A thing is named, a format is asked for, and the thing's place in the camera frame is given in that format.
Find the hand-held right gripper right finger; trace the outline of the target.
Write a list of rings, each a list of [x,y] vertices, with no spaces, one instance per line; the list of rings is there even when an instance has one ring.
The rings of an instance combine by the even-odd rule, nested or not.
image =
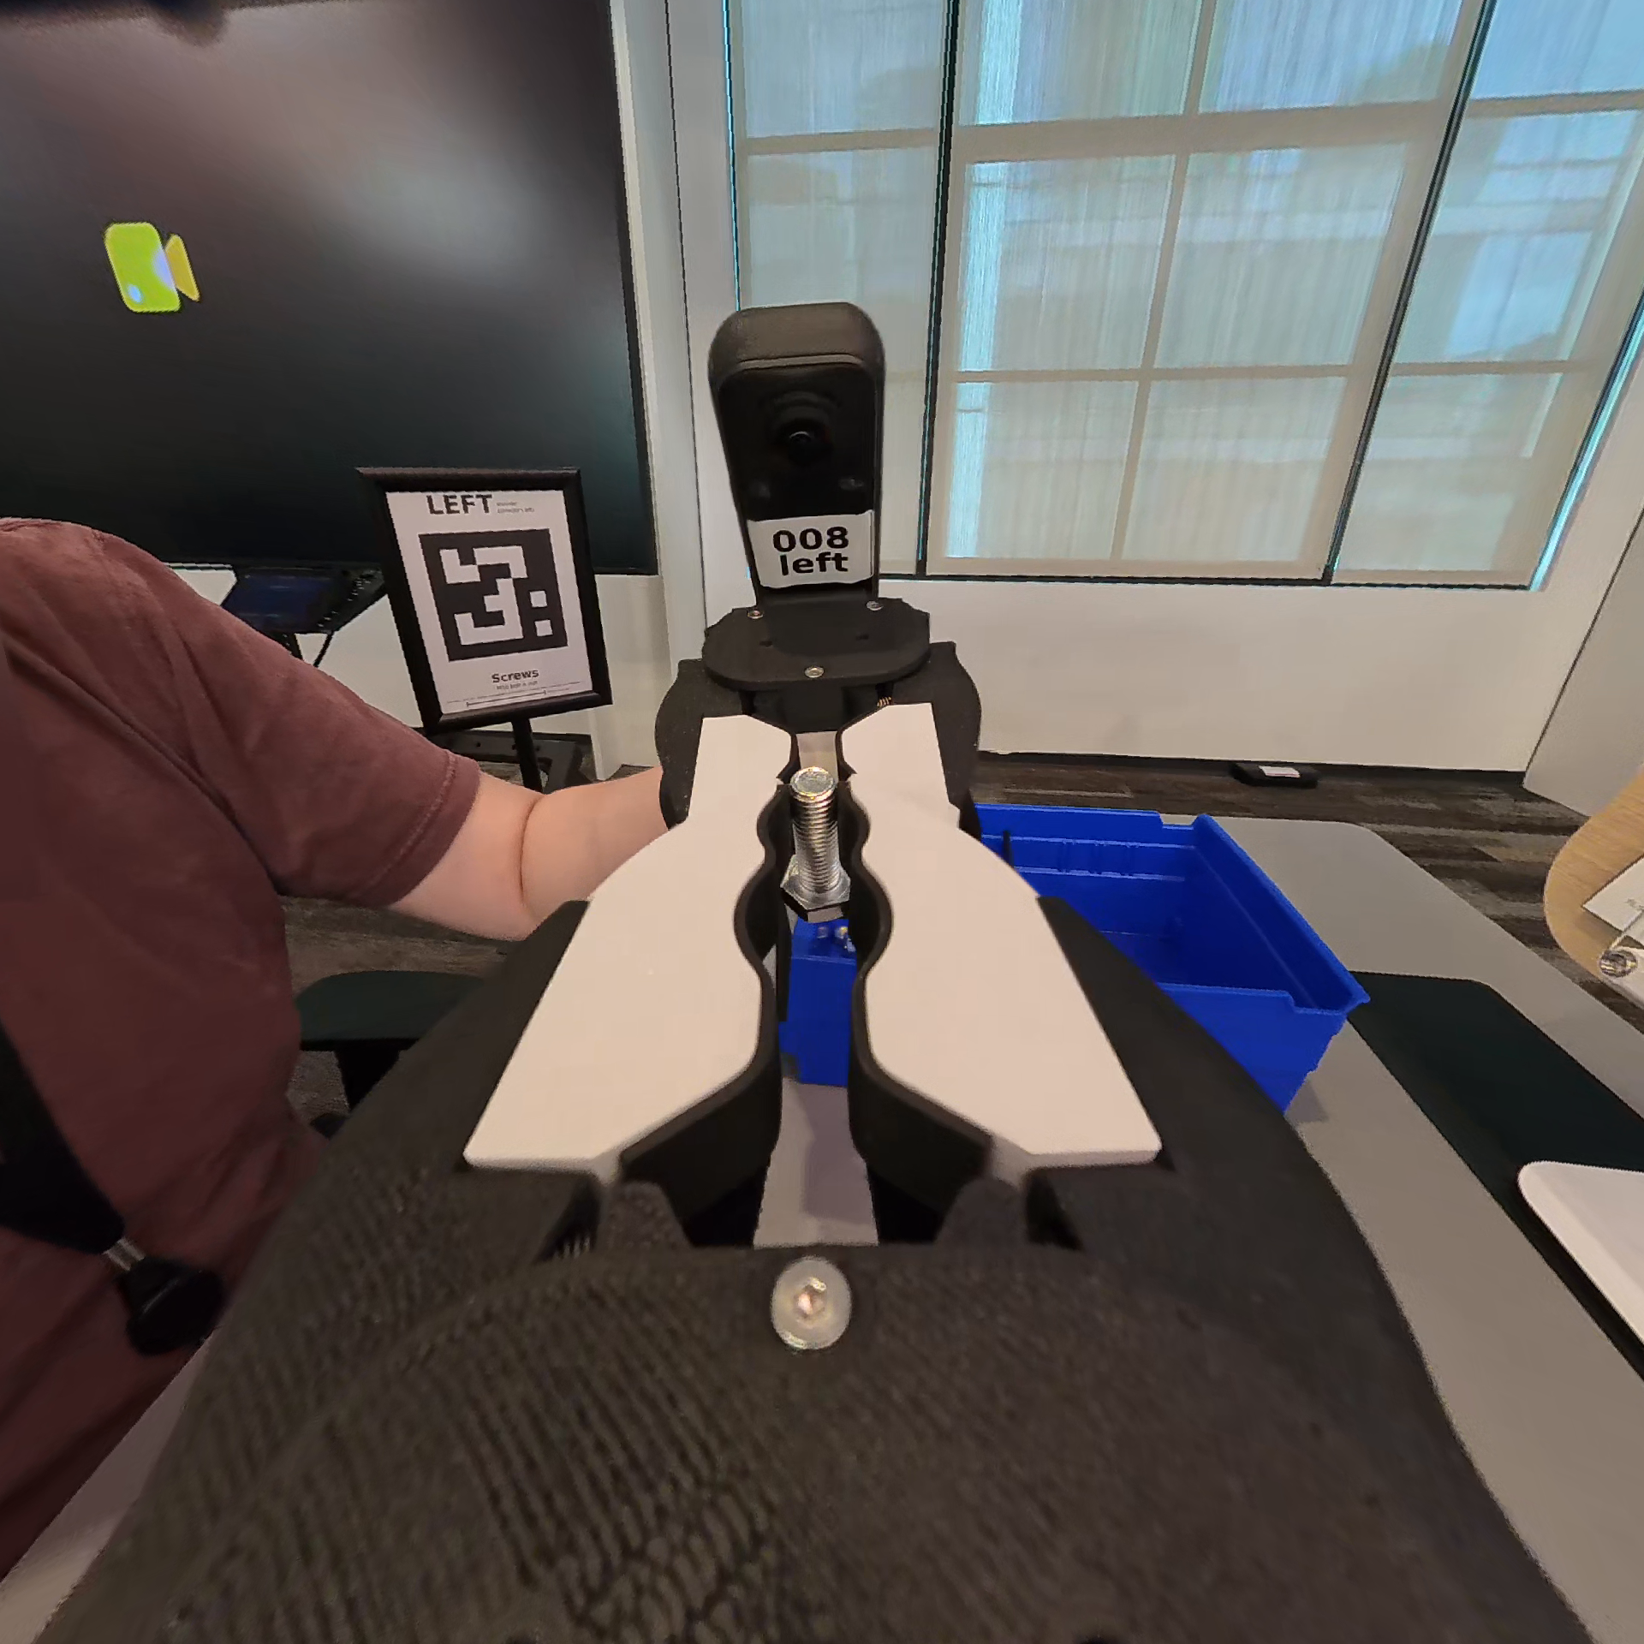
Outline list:
[[[853,787],[849,1132],[881,1243],[927,1243],[959,1194],[1155,1165],[1162,1140],[1047,905],[943,799]]]

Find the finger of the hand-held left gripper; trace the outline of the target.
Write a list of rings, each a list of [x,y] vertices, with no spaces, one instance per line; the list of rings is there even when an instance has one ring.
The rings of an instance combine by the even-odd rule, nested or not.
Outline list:
[[[665,752],[669,828],[753,836],[789,770],[789,732],[749,715],[712,715]]]
[[[912,803],[961,830],[972,811],[976,715],[951,705],[892,703],[839,732],[837,752],[857,809],[871,799]]]

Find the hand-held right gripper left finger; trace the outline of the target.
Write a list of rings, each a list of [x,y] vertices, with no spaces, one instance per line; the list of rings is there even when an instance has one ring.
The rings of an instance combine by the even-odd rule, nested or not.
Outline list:
[[[466,1169],[657,1187],[689,1243],[753,1243],[783,1122],[775,805],[777,785],[698,785],[591,895]]]

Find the steel hex bolt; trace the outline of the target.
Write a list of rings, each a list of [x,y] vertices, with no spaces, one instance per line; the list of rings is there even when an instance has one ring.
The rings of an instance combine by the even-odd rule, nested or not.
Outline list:
[[[832,787],[789,785],[792,856],[779,881],[779,893],[804,922],[832,922],[845,916],[849,875],[837,846],[835,793]]]

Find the blue plastic bin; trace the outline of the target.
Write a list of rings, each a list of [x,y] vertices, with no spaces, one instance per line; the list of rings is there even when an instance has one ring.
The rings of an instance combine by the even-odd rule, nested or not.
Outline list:
[[[982,842],[1200,1024],[1286,1114],[1364,989],[1219,823],[1098,809],[980,807]],[[779,1050],[800,1083],[845,1085],[855,958],[792,930]]]

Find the person's left forearm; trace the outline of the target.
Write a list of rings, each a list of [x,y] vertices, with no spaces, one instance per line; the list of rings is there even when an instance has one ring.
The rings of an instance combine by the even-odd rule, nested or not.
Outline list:
[[[650,768],[532,793],[483,774],[450,848],[399,911],[485,940],[526,938],[665,834],[661,777]]]

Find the framed marker sign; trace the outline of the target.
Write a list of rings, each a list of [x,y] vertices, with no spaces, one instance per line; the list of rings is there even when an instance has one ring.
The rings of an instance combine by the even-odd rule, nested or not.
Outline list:
[[[552,738],[542,754],[534,725],[612,701],[581,472],[364,466],[358,478],[421,734],[503,727],[524,789],[579,785],[577,748]]]

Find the small dark tablet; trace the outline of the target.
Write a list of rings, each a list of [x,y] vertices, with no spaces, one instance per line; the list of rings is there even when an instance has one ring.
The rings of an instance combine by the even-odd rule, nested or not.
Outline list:
[[[383,572],[378,566],[248,566],[235,570],[235,582],[219,607],[295,660],[303,660],[303,637],[321,637],[311,660],[321,668],[336,635],[383,595]]]

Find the large grid window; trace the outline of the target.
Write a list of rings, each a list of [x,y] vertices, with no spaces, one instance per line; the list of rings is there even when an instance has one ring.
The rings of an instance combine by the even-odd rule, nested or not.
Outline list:
[[[744,2],[734,284],[886,351],[882,566],[1538,590],[1640,349],[1638,2]]]

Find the instruction sheet on stand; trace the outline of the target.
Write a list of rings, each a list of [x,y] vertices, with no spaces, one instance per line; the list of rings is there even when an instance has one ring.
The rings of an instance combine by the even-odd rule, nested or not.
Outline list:
[[[1642,774],[1577,828],[1554,858],[1544,887],[1544,916],[1558,950],[1599,983],[1611,1003],[1642,1008],[1642,952],[1605,956],[1603,928],[1585,901],[1642,858]]]

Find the white stand base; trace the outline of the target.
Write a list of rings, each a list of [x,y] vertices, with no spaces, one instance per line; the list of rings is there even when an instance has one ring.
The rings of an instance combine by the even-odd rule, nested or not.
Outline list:
[[[1519,1171],[1517,1187],[1573,1265],[1642,1341],[1642,1173],[1532,1161]]]

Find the large black wall screen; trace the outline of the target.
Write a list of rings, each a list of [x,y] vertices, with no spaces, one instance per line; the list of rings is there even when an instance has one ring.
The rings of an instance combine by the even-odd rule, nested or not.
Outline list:
[[[652,574],[608,4],[4,4],[4,517],[364,562],[366,468],[575,468]]]

